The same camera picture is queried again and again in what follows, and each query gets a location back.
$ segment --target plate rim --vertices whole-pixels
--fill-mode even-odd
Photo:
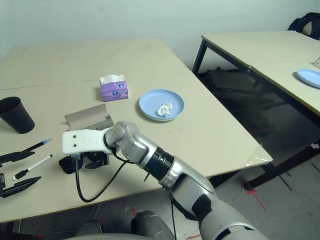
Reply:
[[[314,73],[317,73],[317,74],[320,75],[320,72],[318,72],[318,71],[315,71],[315,70],[312,70],[312,69],[308,69],[308,68],[299,68],[299,69],[296,71],[299,79],[302,80],[303,82],[305,82],[306,84],[309,84],[309,85],[311,85],[311,86],[313,86],[313,87],[316,87],[316,88],[320,88],[320,84],[317,84],[317,83],[315,83],[315,82],[313,82],[313,81],[310,81],[310,80],[306,79],[305,77],[303,77],[303,76],[301,75],[301,71],[305,71],[305,70],[307,70],[308,72],[314,72]]]

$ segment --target tissue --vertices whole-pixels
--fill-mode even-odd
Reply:
[[[169,116],[171,116],[169,109],[172,109],[172,104],[171,104],[170,102],[165,102],[165,104],[163,104],[163,105],[157,110],[157,113],[158,113],[160,116],[163,116],[163,115],[169,115]]]
[[[104,102],[128,98],[127,82],[123,75],[100,77],[100,90]]]

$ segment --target tissue box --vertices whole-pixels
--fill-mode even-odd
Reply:
[[[104,102],[128,98],[127,82],[123,75],[100,77],[100,90]]]

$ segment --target blue plate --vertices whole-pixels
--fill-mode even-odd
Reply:
[[[157,110],[166,102],[172,104],[172,109],[170,109],[171,116],[160,116],[157,113]],[[155,89],[146,92],[140,97],[139,107],[144,115],[146,115],[148,118],[165,122],[177,118],[183,112],[185,103],[182,97],[173,91]]]
[[[305,83],[320,88],[320,72],[301,68],[297,71],[297,76]]]

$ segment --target white wall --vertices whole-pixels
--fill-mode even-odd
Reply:
[[[203,33],[286,30],[319,0],[1,0],[1,56],[18,45],[161,37],[191,68]],[[207,52],[204,68],[225,65]]]

